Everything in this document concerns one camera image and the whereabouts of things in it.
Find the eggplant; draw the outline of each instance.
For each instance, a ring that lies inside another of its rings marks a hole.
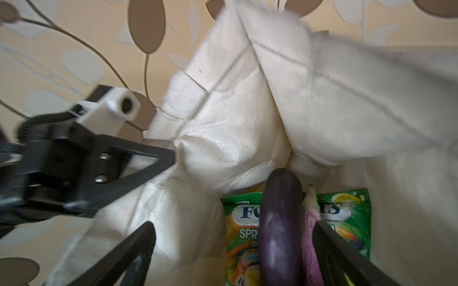
[[[259,215],[262,286],[302,285],[302,199],[302,186],[292,172],[279,168],[269,175]]]

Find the leaf pattern wallpaper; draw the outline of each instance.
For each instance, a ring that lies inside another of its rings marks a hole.
[[[456,0],[251,1],[297,14],[313,31],[368,45],[458,46]],[[121,132],[140,141],[170,77],[186,68],[223,8],[224,0],[0,0],[2,129],[15,140],[25,118],[65,110],[104,84],[128,88],[142,103]],[[0,239],[0,259],[33,259],[40,271],[30,285],[41,285],[89,225],[57,217],[20,226]]]

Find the brown leaf pattern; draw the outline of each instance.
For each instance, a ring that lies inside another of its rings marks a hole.
[[[456,0],[414,0],[415,4],[426,13],[445,18],[458,17]]]
[[[0,22],[14,23],[19,20],[19,13],[16,8],[7,2],[0,2]]]
[[[291,11],[300,17],[312,13],[323,0],[288,0],[285,10]]]
[[[207,10],[213,19],[216,19],[221,9],[224,7],[224,0],[210,0],[205,3]]]
[[[0,276],[3,285],[28,285],[39,272],[40,266],[34,260],[23,257],[0,259]]]
[[[140,110],[138,111],[137,117],[132,121],[132,123],[141,130],[147,130],[151,120],[156,114],[156,107],[148,98],[142,94],[138,92],[132,93],[140,102]]]
[[[129,30],[135,44],[152,54],[165,35],[165,10],[162,0],[131,0],[128,12]]]
[[[316,31],[315,33],[320,33],[320,34],[323,34],[323,35],[329,35],[329,30]]]

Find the candy bag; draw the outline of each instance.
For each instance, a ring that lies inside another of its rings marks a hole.
[[[371,256],[371,199],[367,189],[317,194],[322,221],[356,248]]]
[[[226,216],[226,286],[259,286],[259,206],[262,193],[221,198]]]

